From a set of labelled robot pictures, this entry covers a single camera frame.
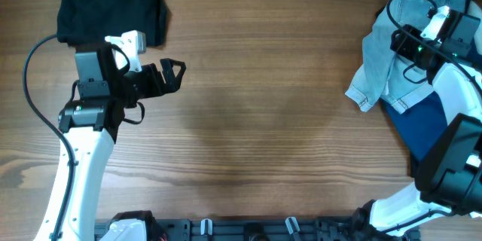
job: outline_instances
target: denim jacket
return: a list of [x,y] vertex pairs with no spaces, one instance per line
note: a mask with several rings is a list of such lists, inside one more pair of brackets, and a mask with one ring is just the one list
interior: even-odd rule
[[[464,11],[465,0],[434,0],[438,7],[448,5],[457,11]],[[410,24],[423,30],[431,4],[426,0],[394,0],[390,11],[400,25]],[[396,27],[386,15],[386,8],[373,25],[372,33],[363,39],[363,65],[345,93],[358,103],[362,111],[368,111],[379,98],[387,101],[398,113],[425,99],[433,92],[426,81],[410,83],[403,71],[411,62],[390,50],[391,35]],[[409,70],[406,76],[412,81],[425,78],[426,73],[418,68]]]

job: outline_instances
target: blue fabric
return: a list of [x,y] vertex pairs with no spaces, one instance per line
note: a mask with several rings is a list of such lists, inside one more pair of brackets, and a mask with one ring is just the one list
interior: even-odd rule
[[[477,53],[473,41],[468,59],[482,66],[482,56]],[[422,102],[409,108],[403,114],[399,114],[385,101],[383,101],[383,107],[415,161],[420,162],[427,155],[430,148],[447,128],[442,103],[436,93],[430,94]]]

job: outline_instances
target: clothing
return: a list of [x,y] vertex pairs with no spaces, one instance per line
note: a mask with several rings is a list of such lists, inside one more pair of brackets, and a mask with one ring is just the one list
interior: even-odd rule
[[442,102],[436,93],[428,95],[403,114],[399,114],[385,101],[382,105],[417,161],[422,161],[447,128]]
[[[449,5],[454,10],[464,11],[465,0],[434,1],[438,6]],[[423,29],[430,21],[426,16],[430,7],[431,4],[426,0],[394,0],[390,10],[399,24],[410,24]],[[413,84],[404,78],[403,71],[412,62],[396,56],[390,49],[391,35],[395,30],[385,9],[373,25],[372,33],[363,39],[363,65],[346,92],[362,111],[368,111],[382,98],[401,114],[433,92],[427,82]],[[414,68],[406,76],[412,81],[418,81],[426,73]]]
[[138,30],[145,33],[148,46],[158,46],[164,42],[166,14],[163,0],[62,0],[58,40],[79,45]]

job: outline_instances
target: wood grain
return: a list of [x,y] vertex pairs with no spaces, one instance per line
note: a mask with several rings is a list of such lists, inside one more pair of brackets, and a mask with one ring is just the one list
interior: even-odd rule
[[[165,0],[167,43],[142,62],[187,63],[176,94],[123,124],[102,180],[98,218],[348,215],[411,182],[408,150],[379,106],[344,91],[362,38],[386,0]],[[59,143],[29,109],[21,71],[56,31],[60,0],[0,0],[0,239],[31,239],[47,207]],[[73,50],[51,42],[29,89],[51,121],[76,79]],[[136,110],[129,111],[137,117]],[[480,239],[477,221],[440,219],[424,240]]]

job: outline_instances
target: shirt pocket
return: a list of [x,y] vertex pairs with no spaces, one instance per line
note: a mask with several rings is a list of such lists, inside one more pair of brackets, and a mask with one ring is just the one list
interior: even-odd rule
[[[451,0],[434,0],[438,7],[450,6]],[[423,30],[429,23],[427,17],[432,4],[427,0],[399,0],[397,21],[401,24],[409,24]]]

